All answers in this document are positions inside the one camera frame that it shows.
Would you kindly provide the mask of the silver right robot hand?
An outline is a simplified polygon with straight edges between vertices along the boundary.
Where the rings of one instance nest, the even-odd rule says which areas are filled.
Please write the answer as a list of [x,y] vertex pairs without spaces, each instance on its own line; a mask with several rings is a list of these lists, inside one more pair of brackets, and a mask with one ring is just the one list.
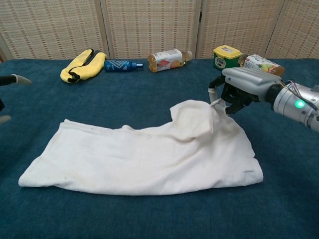
[[[224,86],[221,97],[217,93],[220,85]],[[225,112],[231,115],[252,102],[268,102],[273,106],[283,88],[282,79],[277,75],[253,68],[233,67],[223,69],[210,82],[208,93],[211,102],[219,98],[228,102],[230,106],[226,107]]]

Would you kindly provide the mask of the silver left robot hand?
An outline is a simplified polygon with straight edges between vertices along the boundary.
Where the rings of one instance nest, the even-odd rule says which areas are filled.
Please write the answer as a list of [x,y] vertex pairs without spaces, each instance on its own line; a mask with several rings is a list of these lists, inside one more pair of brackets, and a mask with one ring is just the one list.
[[[0,77],[0,85],[10,85],[10,84],[24,84],[24,85],[31,85],[32,81],[26,77],[21,75],[11,74],[9,76],[1,76]],[[0,123],[3,124],[11,119],[11,116],[5,115],[0,117]]]

